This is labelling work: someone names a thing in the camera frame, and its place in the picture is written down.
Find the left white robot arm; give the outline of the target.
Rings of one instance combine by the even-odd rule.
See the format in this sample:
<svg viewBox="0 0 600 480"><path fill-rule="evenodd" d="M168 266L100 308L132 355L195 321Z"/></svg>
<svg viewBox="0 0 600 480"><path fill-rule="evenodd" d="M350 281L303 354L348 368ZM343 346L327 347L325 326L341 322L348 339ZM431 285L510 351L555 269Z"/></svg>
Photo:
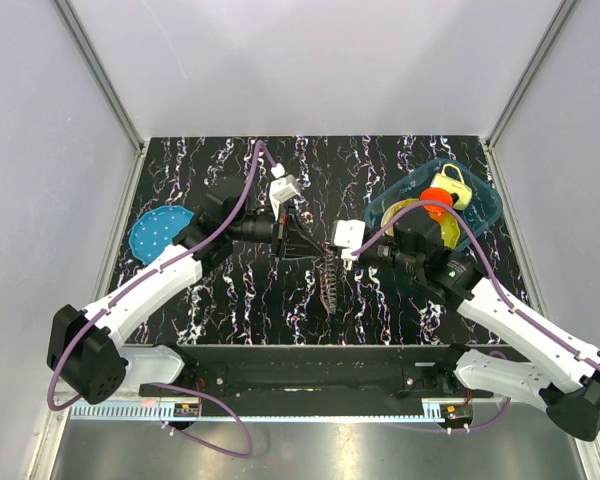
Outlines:
<svg viewBox="0 0 600 480"><path fill-rule="evenodd" d="M190 222L157 259L107 296L53 317L47 364L54 382L99 404L121 387L155 384L176 396L195 386L192 362L174 346L129 347L138 326L233 253L235 242L266 244L280 260L320 258L323 247L301 225L289 201L269 208L208 193Z"/></svg>

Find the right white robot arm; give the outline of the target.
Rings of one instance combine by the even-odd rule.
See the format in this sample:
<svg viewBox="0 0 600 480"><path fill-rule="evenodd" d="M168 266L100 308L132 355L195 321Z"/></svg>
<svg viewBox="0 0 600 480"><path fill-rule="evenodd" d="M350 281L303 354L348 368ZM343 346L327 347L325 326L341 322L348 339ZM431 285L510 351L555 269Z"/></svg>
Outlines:
<svg viewBox="0 0 600 480"><path fill-rule="evenodd" d="M388 235L386 229L393 233ZM563 432L591 442L600 432L600 348L569 334L502 287L482 250L444 245L423 202L400 210L385 229L338 220L332 242L346 268L394 269L417 289L503 339L525 358L492 358L454 346L434 384L446 396L493 392L543 411Z"/></svg>

